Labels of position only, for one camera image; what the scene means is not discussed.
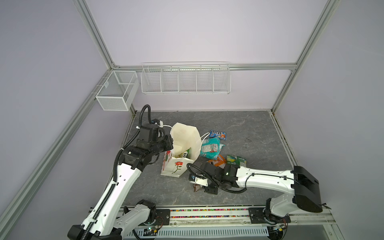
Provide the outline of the brown chocolate bar wrapper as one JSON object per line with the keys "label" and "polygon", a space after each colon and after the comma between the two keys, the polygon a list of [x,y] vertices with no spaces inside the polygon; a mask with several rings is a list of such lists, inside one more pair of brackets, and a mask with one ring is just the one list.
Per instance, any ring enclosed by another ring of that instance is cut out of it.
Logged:
{"label": "brown chocolate bar wrapper", "polygon": [[198,184],[193,184],[194,192],[200,191],[204,189],[204,186],[198,185]]}

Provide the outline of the white flower paper bag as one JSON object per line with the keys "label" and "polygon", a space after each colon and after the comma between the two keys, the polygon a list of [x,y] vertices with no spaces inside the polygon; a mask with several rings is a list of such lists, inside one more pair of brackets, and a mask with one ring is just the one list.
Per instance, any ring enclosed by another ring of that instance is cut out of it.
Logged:
{"label": "white flower paper bag", "polygon": [[[179,178],[186,172],[187,164],[194,163],[200,156],[202,141],[208,133],[201,135],[194,126],[176,123],[171,128],[170,134],[173,139],[173,149],[165,153],[161,175]],[[189,148],[191,148],[189,158],[176,158],[176,155]]]}

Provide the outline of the yellow green fox's candy bag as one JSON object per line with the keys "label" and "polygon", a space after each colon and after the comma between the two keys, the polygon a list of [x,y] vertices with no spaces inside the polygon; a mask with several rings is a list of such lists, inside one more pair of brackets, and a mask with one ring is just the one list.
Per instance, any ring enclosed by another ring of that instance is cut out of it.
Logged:
{"label": "yellow green fox's candy bag", "polygon": [[176,158],[189,158],[191,152],[191,148],[187,149],[186,151],[182,152],[179,155],[176,155]]}

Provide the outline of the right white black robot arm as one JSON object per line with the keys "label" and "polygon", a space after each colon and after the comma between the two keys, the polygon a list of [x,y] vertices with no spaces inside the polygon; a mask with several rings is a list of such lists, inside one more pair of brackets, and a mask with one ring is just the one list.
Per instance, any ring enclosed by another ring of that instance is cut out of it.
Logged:
{"label": "right white black robot arm", "polygon": [[187,164],[189,181],[216,195],[219,190],[231,194],[243,194],[249,188],[267,189],[281,195],[266,200],[263,208],[250,208],[253,224],[288,224],[289,214],[302,210],[308,213],[321,213],[319,181],[305,168],[294,166],[293,170],[265,171],[239,165],[226,165],[224,168],[205,163],[201,167]]}

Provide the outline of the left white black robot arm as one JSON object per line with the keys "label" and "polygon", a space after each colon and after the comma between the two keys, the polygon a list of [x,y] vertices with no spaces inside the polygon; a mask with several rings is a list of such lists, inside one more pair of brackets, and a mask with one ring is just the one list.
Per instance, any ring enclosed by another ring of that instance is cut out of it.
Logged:
{"label": "left white black robot arm", "polygon": [[139,201],[120,218],[118,213],[145,167],[155,163],[153,157],[173,148],[171,135],[160,123],[151,118],[150,105],[144,105],[137,132],[117,153],[108,187],[85,220],[70,228],[70,240],[122,240],[140,224],[155,222],[156,205],[146,200]]}

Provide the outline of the orange snack packet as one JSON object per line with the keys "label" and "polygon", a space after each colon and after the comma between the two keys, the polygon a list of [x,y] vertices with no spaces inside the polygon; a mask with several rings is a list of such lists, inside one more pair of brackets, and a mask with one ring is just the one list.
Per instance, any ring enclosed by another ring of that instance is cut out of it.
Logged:
{"label": "orange snack packet", "polygon": [[224,169],[227,164],[227,160],[222,155],[218,155],[215,160],[209,160],[208,163],[214,165],[215,167]]}

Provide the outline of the green snack packet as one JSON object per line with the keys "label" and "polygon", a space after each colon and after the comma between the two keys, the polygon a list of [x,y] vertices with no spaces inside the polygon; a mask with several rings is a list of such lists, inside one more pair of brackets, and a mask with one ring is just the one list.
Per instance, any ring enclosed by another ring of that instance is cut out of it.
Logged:
{"label": "green snack packet", "polygon": [[226,161],[227,165],[236,165],[240,167],[247,166],[247,160],[239,156],[227,155]]}

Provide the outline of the teal snack packet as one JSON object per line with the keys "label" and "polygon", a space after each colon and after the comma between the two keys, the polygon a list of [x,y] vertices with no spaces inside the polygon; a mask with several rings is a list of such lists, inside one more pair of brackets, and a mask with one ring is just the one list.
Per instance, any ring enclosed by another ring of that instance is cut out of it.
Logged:
{"label": "teal snack packet", "polygon": [[225,145],[219,138],[204,139],[202,142],[200,156],[210,160],[216,160]]}

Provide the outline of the blue m&m's candy packet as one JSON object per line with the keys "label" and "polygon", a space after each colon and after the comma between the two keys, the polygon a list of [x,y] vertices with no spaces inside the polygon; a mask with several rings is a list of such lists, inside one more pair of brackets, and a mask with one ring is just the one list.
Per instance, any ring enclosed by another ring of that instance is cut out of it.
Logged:
{"label": "blue m&m's candy packet", "polygon": [[220,140],[225,141],[227,139],[227,133],[211,130],[209,134],[209,138],[219,138]]}

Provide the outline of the white mesh box basket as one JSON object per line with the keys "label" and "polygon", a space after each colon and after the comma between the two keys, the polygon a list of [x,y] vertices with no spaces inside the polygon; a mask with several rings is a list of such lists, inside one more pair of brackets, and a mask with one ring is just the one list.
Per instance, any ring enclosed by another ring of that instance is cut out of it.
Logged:
{"label": "white mesh box basket", "polygon": [[139,86],[136,71],[111,71],[96,99],[104,111],[129,111]]}

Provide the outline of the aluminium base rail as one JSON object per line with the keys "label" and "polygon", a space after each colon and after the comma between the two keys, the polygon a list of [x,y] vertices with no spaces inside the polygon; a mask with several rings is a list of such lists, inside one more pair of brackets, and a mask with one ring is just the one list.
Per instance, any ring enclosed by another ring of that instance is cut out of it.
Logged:
{"label": "aluminium base rail", "polygon": [[296,227],[319,227],[321,239],[343,240],[330,210],[319,214],[295,211],[267,220],[263,206],[165,207],[150,209],[144,204],[120,208],[116,213],[90,215],[68,236],[74,240],[170,240],[267,237],[287,240]]}

